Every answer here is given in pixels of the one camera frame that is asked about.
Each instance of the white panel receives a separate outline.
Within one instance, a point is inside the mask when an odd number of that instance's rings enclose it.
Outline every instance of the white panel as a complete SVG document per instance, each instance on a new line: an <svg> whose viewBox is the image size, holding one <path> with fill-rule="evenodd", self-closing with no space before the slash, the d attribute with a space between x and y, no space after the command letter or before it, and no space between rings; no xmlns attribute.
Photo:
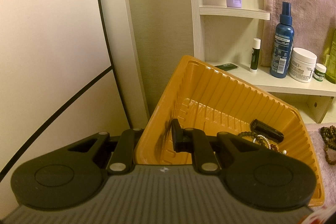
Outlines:
<svg viewBox="0 0 336 224"><path fill-rule="evenodd" d="M97 0L0 0L0 169L109 66Z"/></svg>
<svg viewBox="0 0 336 224"><path fill-rule="evenodd" d="M10 179L20 164L97 132L107 131L111 135L120 135L128 128L113 72L110 71L70 105L36 139L2 180L0 219L17 206L11 191Z"/></svg>
<svg viewBox="0 0 336 224"><path fill-rule="evenodd" d="M128 0L101 0L115 71L133 127L145 127L148 107L143 89Z"/></svg>

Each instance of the blue spray bottle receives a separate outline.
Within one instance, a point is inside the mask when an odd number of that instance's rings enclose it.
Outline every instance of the blue spray bottle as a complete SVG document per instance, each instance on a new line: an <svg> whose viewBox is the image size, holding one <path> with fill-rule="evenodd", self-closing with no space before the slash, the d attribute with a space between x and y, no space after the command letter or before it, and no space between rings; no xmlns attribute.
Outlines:
<svg viewBox="0 0 336 224"><path fill-rule="evenodd" d="M282 2L280 23L275 29L274 47L269 73L277 78L285 78L293 49L294 29L292 27L291 4Z"/></svg>

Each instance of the barcode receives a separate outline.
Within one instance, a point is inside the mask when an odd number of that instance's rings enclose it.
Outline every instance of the barcode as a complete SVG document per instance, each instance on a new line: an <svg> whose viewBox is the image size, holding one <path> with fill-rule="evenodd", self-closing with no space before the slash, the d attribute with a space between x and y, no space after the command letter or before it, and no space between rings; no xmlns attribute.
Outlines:
<svg viewBox="0 0 336 224"><path fill-rule="evenodd" d="M286 65L286 59L279 59L279 66L277 73L284 73L285 71L285 65Z"/></svg>

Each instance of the black stripe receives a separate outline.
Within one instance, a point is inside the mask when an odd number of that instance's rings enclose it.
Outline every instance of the black stripe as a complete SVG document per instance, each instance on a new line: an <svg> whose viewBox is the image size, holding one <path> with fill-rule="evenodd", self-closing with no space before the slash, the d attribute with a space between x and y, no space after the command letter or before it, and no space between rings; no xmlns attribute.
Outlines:
<svg viewBox="0 0 336 224"><path fill-rule="evenodd" d="M108 67L106 70L104 70L101 74L99 74L92 81L90 81L87 85L85 85L85 87L83 87L79 92L77 92L73 97L71 97L53 115L51 115L51 117L48 120L46 120L43 123L43 125L40 126L40 128L38 128L38 130L20 147L20 149L14 154L14 156L9 160L9 162L1 170L1 172L0 172L0 182L3 180L3 178L5 177L5 175L9 172L9 170L13 167L13 165L17 162L17 160L23 155L23 153L26 152L26 150L29 148L29 146L31 146L31 144L43 133L43 131L46 130L46 128L48 126L50 126L51 123L53 121L55 121L84 92L86 92L90 87L92 87L95 83L97 83L103 76L105 76L111 70L113 71L114 78L115 78L115 81L117 83L117 88L118 88L119 96L120 96L120 99L121 99L121 102L122 102L122 105L123 105L123 108L124 108L124 111L125 111L125 114L126 114L127 121L129 123L130 128L132 128L131 119L130 119L129 114L127 112L125 100L122 97L120 85L119 85L119 82L118 82L118 79L117 79L116 71L114 69L114 64L113 64L113 60L112 60L112 54L111 54L111 50L110 50L110 44L109 44L109 40L108 40L108 37L107 37L107 32L106 32L106 27L105 27L105 22L104 22L104 16L103 16L102 7L101 7L101 0L98 0L98 5L99 5L100 18L101 18L101 23L102 23L103 30L104 30L106 47L107 47L107 51L109 53L109 58L110 58L111 66Z"/></svg>
<svg viewBox="0 0 336 224"><path fill-rule="evenodd" d="M0 172L0 182L17 162L17 160L22 156L22 154L28 149L28 147L43 133L48 126L55 121L58 116L60 116L74 101L76 101L84 92L86 92L90 87L97 83L103 76L112 70L112 66L108 67L101 74L99 74L95 79L90 81L85 87L83 87L79 92L70 98L64 105L62 105L51 117L46 120L43 125L40 126L38 130L20 147L20 149L15 153L15 155L9 160L6 166Z"/></svg>

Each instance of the spray bottle cap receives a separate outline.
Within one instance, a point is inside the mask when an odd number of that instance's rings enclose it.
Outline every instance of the spray bottle cap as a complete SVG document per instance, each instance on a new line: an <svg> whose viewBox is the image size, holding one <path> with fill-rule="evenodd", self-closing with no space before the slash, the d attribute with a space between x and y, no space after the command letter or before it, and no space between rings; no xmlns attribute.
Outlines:
<svg viewBox="0 0 336 224"><path fill-rule="evenodd" d="M282 13L280 15L280 23L292 26L291 4L289 2L282 2Z"/></svg>

